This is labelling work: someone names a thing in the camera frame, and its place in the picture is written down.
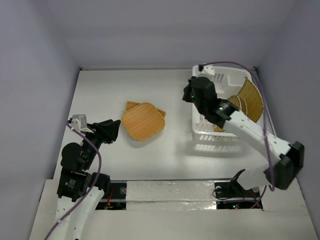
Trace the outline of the orange triangular woven plate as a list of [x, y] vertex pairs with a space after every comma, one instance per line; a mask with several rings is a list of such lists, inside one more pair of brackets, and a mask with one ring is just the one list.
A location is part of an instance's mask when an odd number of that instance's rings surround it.
[[[137, 105], [139, 105], [140, 102], [135, 102], [135, 101], [127, 101], [126, 105], [125, 105], [125, 110], [128, 111], [130, 109], [132, 109], [133, 107], [136, 107]], [[165, 118], [166, 117], [166, 112], [161, 110], [161, 109], [157, 109], [159, 111], [159, 113]]]

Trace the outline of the orange rounded-square woven plate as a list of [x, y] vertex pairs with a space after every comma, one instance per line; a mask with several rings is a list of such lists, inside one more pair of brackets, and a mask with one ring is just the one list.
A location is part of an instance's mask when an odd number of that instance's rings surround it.
[[121, 123], [133, 140], [142, 142], [160, 133], [166, 121], [157, 107], [149, 102], [142, 102], [125, 110]]

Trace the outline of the large square bamboo mat plate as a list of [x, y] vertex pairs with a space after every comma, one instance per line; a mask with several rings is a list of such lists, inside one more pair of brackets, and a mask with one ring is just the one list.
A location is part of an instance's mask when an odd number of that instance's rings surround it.
[[264, 103], [258, 88], [248, 77], [245, 77], [244, 84], [237, 96], [244, 102], [243, 112], [245, 115], [257, 123], [264, 112]]

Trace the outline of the green-rimmed rectangular woven plate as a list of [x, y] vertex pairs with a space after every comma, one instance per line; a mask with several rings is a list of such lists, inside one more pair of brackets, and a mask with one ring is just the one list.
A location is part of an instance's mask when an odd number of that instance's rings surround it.
[[232, 95], [227, 99], [229, 102], [231, 102], [232, 104], [234, 104], [235, 106], [237, 106], [237, 108], [242, 111], [242, 103], [240, 100], [240, 97], [237, 95]]

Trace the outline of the green-rimmed round woven plate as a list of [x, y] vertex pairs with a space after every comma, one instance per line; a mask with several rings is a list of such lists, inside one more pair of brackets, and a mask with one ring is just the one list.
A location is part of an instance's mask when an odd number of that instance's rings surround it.
[[248, 105], [244, 98], [239, 97], [241, 103], [241, 111], [247, 116], [248, 115]]

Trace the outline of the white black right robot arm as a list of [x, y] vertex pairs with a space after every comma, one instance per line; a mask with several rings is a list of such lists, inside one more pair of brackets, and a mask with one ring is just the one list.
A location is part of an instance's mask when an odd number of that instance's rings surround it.
[[236, 173], [230, 181], [230, 190], [235, 196], [261, 186], [287, 190], [303, 168], [305, 147], [302, 143], [290, 143], [261, 128], [235, 104], [219, 98], [214, 83], [208, 78], [189, 79], [182, 99], [194, 104], [208, 122], [236, 135], [268, 161], [265, 166]]

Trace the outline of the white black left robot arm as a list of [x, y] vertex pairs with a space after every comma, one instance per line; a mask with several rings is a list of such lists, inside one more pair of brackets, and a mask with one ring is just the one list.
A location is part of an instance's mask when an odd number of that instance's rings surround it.
[[61, 151], [61, 172], [57, 187], [55, 223], [46, 240], [81, 240], [99, 201], [111, 192], [111, 179], [101, 172], [101, 145], [116, 141], [121, 121], [87, 123], [84, 114], [73, 115], [67, 128], [82, 138]]

